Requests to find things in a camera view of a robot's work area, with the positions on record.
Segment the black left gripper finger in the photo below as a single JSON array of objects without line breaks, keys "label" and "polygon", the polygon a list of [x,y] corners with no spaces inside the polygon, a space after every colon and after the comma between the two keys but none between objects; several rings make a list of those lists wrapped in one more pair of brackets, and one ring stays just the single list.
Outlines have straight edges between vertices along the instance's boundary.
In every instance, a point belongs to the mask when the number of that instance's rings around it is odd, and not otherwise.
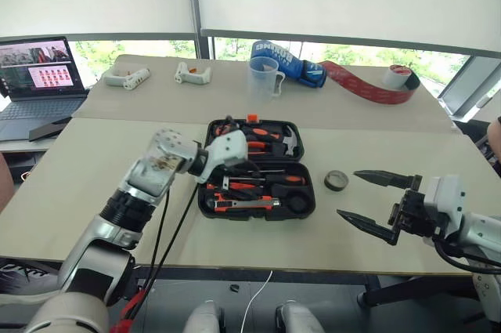
[{"label": "black left gripper finger", "polygon": [[218,134],[222,136],[239,128],[240,124],[231,115],[227,115],[224,121],[218,126]]}]

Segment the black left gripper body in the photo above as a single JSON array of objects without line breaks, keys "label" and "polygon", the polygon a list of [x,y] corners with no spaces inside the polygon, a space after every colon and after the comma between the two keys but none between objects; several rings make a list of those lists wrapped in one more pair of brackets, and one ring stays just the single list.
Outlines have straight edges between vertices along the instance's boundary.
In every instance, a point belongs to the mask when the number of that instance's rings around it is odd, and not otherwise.
[{"label": "black left gripper body", "polygon": [[229,177],[258,177],[258,170],[251,168],[224,167],[223,173]]}]

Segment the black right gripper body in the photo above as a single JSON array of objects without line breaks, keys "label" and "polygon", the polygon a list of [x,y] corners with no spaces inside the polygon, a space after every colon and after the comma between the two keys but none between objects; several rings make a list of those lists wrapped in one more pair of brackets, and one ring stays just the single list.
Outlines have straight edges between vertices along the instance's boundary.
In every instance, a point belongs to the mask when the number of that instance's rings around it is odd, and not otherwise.
[{"label": "black right gripper body", "polygon": [[420,237],[440,235],[443,229],[443,217],[436,208],[424,204],[425,195],[406,189],[399,203],[391,210],[388,224],[391,226],[391,237],[398,237],[403,230]]}]

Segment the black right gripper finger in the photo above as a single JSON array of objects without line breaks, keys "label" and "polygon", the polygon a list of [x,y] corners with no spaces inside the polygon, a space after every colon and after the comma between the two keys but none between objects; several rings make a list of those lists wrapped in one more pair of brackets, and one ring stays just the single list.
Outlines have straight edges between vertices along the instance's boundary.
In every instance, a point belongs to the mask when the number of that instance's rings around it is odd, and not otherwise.
[{"label": "black right gripper finger", "polygon": [[393,186],[399,189],[419,190],[422,176],[404,176],[393,172],[382,170],[358,170],[353,172],[354,176],[379,186]]},{"label": "black right gripper finger", "polygon": [[395,246],[398,243],[400,229],[394,225],[381,226],[374,219],[340,209],[337,210],[337,214],[362,232],[381,239],[389,245]]}]

